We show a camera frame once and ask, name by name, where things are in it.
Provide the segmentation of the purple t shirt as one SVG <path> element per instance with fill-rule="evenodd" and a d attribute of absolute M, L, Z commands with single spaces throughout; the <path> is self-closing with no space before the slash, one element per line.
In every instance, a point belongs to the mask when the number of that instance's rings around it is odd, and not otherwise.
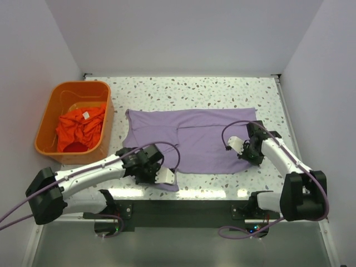
<path fill-rule="evenodd" d="M 164 166 L 183 174 L 230 175 L 251 165 L 225 150 L 232 136 L 248 139 L 245 121 L 256 120 L 255 108 L 189 109 L 178 111 L 127 110 L 124 147 L 156 142 Z"/>

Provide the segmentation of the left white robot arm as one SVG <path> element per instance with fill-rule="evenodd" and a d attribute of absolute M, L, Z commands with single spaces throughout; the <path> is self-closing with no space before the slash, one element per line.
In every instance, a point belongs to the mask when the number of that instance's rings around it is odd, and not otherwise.
<path fill-rule="evenodd" d="M 107 158 L 76 169 L 54 172 L 50 167 L 38 172 L 26 196 L 36 224 L 53 222 L 65 213 L 90 212 L 102 218 L 115 213 L 115 204 L 107 193 L 88 200 L 76 200 L 74 195 L 105 181 L 133 176 L 137 182 L 156 181 L 163 154 L 156 145 L 140 149 L 122 148 Z"/>

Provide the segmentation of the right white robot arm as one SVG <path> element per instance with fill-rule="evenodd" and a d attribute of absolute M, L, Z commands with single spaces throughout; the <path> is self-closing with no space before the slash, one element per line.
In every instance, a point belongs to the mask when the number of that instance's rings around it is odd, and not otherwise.
<path fill-rule="evenodd" d="M 284 178 L 280 193 L 251 193 L 246 207 L 249 215 L 259 219 L 269 210 L 281 213 L 287 221 L 325 219 L 329 213 L 326 175 L 299 161 L 281 136 L 266 130 L 261 121 L 249 121 L 246 127 L 249 139 L 243 142 L 238 158 L 254 166 L 268 158 Z"/>

